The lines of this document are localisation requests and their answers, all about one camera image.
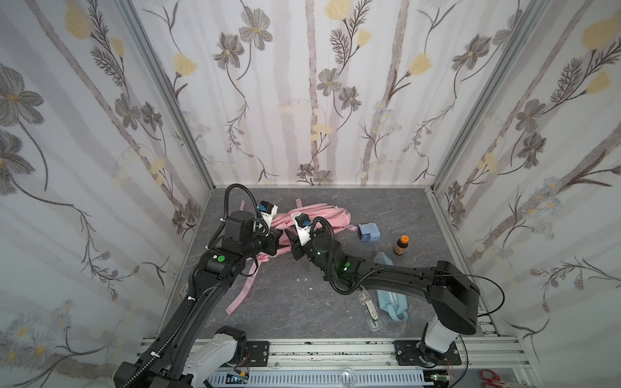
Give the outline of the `blue pencil sharpener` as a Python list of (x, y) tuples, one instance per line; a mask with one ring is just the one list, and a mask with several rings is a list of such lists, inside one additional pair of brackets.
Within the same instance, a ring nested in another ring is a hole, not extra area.
[(359, 224), (357, 232), (360, 241), (364, 243), (373, 243), (381, 239), (381, 232), (374, 222)]

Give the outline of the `light blue pencil case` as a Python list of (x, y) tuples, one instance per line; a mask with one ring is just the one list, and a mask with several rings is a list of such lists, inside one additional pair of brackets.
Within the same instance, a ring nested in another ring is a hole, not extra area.
[(377, 296), (378, 306), (382, 311), (388, 313), (393, 321), (408, 321), (408, 300), (405, 295), (378, 289)]

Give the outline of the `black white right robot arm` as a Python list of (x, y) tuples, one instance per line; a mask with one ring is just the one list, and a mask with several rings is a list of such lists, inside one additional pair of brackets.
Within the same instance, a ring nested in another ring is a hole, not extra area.
[(439, 260), (431, 267), (407, 268), (362, 259), (343, 251), (332, 227), (321, 218), (320, 229), (306, 221), (304, 227), (287, 229), (285, 233), (296, 260), (307, 258), (322, 273), (323, 279), (340, 295), (359, 289), (378, 290), (419, 297), (433, 307), (434, 317), (427, 323), (423, 336), (412, 350), (399, 350), (398, 357), (426, 368), (440, 365), (454, 354), (460, 336), (477, 331), (481, 313), (480, 288), (472, 281), (475, 276), (462, 273), (452, 263)]

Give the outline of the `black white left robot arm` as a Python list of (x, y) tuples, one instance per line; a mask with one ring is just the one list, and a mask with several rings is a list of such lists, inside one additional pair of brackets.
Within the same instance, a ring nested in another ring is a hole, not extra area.
[(192, 387), (200, 384), (202, 370), (210, 373), (244, 356), (244, 333), (226, 329), (208, 347), (207, 360), (189, 358), (205, 320), (236, 278), (244, 275), (247, 260), (278, 252), (282, 233), (271, 228), (266, 220), (275, 205), (252, 199), (252, 210), (231, 212), (228, 198), (235, 189), (248, 190), (242, 184), (226, 188), (221, 224), (198, 264), (189, 272), (183, 302), (151, 346), (135, 362), (119, 366), (113, 377), (115, 386)]

